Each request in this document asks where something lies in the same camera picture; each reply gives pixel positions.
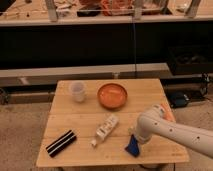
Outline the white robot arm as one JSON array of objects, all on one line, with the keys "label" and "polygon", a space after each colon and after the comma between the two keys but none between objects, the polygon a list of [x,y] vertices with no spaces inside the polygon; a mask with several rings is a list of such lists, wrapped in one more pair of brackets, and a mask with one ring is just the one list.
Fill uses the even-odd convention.
[{"label": "white robot arm", "polygon": [[134,128],[137,141],[145,144],[156,134],[213,159],[213,131],[168,121],[165,114],[165,108],[159,104],[143,111]]}]

